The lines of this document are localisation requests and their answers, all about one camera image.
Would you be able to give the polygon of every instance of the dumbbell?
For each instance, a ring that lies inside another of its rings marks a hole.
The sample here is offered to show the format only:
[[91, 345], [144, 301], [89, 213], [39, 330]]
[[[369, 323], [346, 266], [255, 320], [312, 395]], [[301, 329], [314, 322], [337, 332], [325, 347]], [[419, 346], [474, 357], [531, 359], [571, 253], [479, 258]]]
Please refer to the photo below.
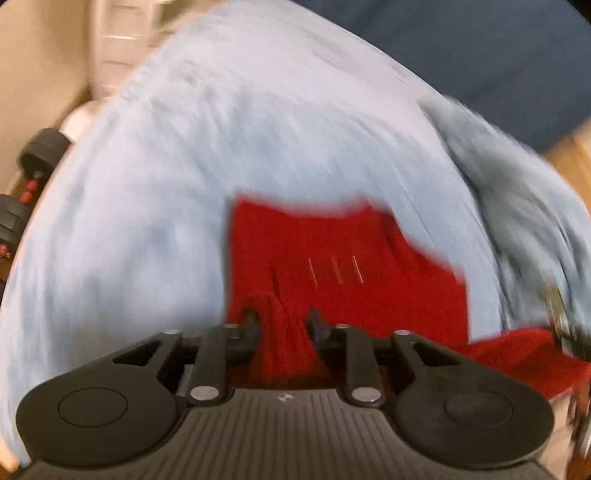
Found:
[[69, 146], [70, 140], [57, 128], [44, 128], [22, 149], [18, 164], [28, 179], [25, 191], [18, 200], [0, 195], [0, 258], [16, 252], [33, 211], [33, 194], [47, 184]]

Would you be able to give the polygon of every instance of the light blue blanket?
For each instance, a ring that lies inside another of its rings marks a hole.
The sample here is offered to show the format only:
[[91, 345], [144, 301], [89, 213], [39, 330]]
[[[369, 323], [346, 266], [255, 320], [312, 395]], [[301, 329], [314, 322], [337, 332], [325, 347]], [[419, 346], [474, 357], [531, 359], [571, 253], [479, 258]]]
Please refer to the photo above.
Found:
[[[502, 294], [452, 158], [516, 296]], [[569, 292], [577, 321], [589, 311], [586, 211], [548, 165], [311, 12], [230, 0], [136, 72], [25, 234], [0, 312], [0, 432], [21, 461], [14, 414], [32, 387], [155, 331], [222, 320], [237, 192], [388, 205], [414, 244], [465, 277], [473, 339], [508, 314], [535, 317], [542, 280]]]

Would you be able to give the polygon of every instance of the white wall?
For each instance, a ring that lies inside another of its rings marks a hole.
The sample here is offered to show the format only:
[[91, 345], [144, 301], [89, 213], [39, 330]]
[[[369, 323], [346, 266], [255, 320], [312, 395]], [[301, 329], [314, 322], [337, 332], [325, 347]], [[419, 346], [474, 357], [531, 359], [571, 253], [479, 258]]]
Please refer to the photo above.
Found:
[[0, 7], [0, 193], [37, 130], [63, 119], [87, 83], [87, 0]]

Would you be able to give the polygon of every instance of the red cloth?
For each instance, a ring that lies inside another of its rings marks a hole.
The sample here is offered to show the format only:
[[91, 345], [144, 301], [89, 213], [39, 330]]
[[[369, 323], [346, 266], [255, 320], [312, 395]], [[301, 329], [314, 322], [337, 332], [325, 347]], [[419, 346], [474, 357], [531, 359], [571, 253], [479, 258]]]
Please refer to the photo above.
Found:
[[591, 376], [589, 364], [564, 356], [543, 330], [468, 345], [463, 280], [409, 245], [390, 214], [364, 205], [323, 215], [291, 215], [246, 200], [234, 211], [228, 316], [239, 323], [253, 309], [262, 324], [251, 384], [328, 378], [306, 332], [310, 308], [328, 324], [359, 326], [376, 338], [412, 330], [548, 397]]

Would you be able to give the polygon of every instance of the dark blue fabric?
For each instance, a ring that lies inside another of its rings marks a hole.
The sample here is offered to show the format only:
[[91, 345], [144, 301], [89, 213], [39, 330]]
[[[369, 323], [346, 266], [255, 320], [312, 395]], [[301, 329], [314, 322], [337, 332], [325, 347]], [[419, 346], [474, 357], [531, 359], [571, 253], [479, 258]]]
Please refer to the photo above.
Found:
[[566, 0], [297, 0], [538, 151], [591, 117], [591, 25]]

